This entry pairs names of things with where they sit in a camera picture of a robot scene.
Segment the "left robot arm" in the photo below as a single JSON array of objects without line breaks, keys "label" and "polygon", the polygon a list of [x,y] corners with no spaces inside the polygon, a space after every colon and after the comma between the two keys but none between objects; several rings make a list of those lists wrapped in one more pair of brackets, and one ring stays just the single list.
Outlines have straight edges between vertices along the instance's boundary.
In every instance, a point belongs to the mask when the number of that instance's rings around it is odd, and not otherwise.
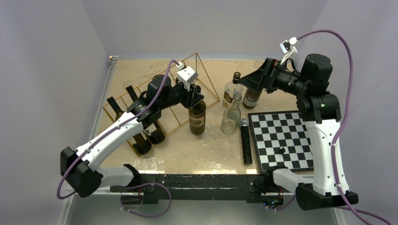
[{"label": "left robot arm", "polygon": [[160,119],[162,110],[178,104],[191,109],[203,100],[200,86],[194,84],[197,77],[196,72],[183,70],[172,85],[168,75],[155,76],[147,90],[105,131],[75,149],[63,149],[60,153],[62,178],[57,189],[60,190],[66,181],[73,188],[72,194],[82,198],[107,186],[123,186],[129,192],[136,191],[140,179],[135,176],[134,167],[123,165],[108,170],[101,168],[101,164],[120,145]]}]

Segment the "black microphone silver head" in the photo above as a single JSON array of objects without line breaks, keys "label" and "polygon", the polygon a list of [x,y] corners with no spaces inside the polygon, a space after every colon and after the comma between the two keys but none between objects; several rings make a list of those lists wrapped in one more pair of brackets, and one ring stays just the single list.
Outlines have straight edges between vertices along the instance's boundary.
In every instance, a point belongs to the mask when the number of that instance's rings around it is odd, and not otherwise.
[{"label": "black microphone silver head", "polygon": [[239,121],[239,128],[241,133],[242,154],[244,165],[251,165],[253,163],[250,144],[249,120],[243,118]]}]

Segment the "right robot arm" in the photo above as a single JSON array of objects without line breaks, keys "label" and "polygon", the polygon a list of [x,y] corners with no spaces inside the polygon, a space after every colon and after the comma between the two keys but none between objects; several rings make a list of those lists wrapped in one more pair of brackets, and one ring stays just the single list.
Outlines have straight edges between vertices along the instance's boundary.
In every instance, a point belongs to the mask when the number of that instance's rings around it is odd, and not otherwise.
[{"label": "right robot arm", "polygon": [[308,131],[314,159],[314,179],[295,174],[285,166],[273,166],[265,173],[263,185],[274,191],[284,188],[296,196],[302,210],[334,208],[357,204],[342,167],[338,132],[341,110],[338,98],[327,88],[333,67],[328,57],[306,56],[300,72],[287,70],[280,60],[267,58],[255,71],[238,83],[255,91],[282,90],[294,95],[297,108]]}]

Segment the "dark wine bottle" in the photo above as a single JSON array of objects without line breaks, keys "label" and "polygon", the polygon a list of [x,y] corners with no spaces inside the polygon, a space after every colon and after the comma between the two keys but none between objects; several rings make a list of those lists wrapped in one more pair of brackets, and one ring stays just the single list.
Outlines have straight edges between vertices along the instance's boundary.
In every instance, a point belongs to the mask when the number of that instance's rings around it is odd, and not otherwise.
[{"label": "dark wine bottle", "polygon": [[243,106],[246,109],[253,109],[260,99],[260,96],[263,92],[263,89],[256,91],[252,89],[246,89],[244,99],[243,99]]},{"label": "dark wine bottle", "polygon": [[[115,112],[115,116],[113,118],[113,121],[117,121],[120,119],[124,111],[120,108],[118,103],[113,97],[107,98],[107,102],[109,103],[110,107],[113,109]],[[139,133],[135,136],[133,136],[129,140],[130,145],[133,148],[133,151],[136,153],[137,156],[142,156],[145,153],[147,153],[151,148],[152,144],[149,142],[148,139],[144,138],[143,133]]]},{"label": "dark wine bottle", "polygon": [[[130,85],[125,88],[133,102],[138,100],[134,88]],[[147,138],[152,144],[159,144],[165,140],[166,134],[160,122],[157,120],[144,130]]]}]

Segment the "clear whisky bottle black cap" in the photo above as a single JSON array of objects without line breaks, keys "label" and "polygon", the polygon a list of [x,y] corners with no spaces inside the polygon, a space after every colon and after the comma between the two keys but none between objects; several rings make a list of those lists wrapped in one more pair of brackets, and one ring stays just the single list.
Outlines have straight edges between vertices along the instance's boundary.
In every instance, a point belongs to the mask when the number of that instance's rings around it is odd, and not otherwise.
[{"label": "clear whisky bottle black cap", "polygon": [[222,106],[224,109],[227,109],[231,105],[233,97],[236,93],[242,94],[243,92],[243,86],[238,83],[240,76],[240,72],[235,72],[232,81],[225,85],[222,99]]}]

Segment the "black white chessboard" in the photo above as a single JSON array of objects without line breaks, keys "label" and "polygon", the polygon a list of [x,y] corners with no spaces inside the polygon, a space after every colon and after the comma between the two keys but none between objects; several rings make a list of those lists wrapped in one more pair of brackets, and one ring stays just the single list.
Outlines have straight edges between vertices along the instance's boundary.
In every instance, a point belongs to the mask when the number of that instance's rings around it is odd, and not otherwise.
[{"label": "black white chessboard", "polygon": [[[299,111],[253,112],[248,119],[260,173],[273,166],[314,170],[310,137]],[[286,152],[279,154],[280,148]]]}]

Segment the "clear glass bottle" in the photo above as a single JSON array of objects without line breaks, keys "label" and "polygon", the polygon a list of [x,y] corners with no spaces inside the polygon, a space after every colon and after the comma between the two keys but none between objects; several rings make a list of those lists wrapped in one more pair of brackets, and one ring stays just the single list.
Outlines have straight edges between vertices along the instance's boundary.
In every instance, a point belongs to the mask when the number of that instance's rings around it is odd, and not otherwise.
[{"label": "clear glass bottle", "polygon": [[241,120],[240,102],[242,100],[241,93],[237,92],[233,96],[231,105],[224,111],[221,123],[221,130],[224,134],[234,134],[239,121]]}]

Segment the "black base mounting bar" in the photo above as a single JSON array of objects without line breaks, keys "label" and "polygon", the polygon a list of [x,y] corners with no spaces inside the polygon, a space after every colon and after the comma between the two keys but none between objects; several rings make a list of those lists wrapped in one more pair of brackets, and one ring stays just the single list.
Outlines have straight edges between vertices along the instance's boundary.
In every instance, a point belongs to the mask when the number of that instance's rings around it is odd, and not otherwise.
[{"label": "black base mounting bar", "polygon": [[126,188],[112,186],[110,191],[140,194],[144,204],[157,204],[169,199],[261,203],[286,190],[264,174],[141,174]]}]

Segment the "green wine bottle silver neck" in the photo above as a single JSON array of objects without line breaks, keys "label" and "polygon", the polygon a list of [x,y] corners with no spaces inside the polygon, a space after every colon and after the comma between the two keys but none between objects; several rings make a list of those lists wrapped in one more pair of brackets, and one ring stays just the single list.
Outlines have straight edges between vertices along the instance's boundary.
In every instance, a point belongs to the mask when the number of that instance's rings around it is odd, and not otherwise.
[{"label": "green wine bottle silver neck", "polygon": [[200,100],[194,107],[188,110],[190,132],[194,135],[201,135],[206,126],[206,103]]}]

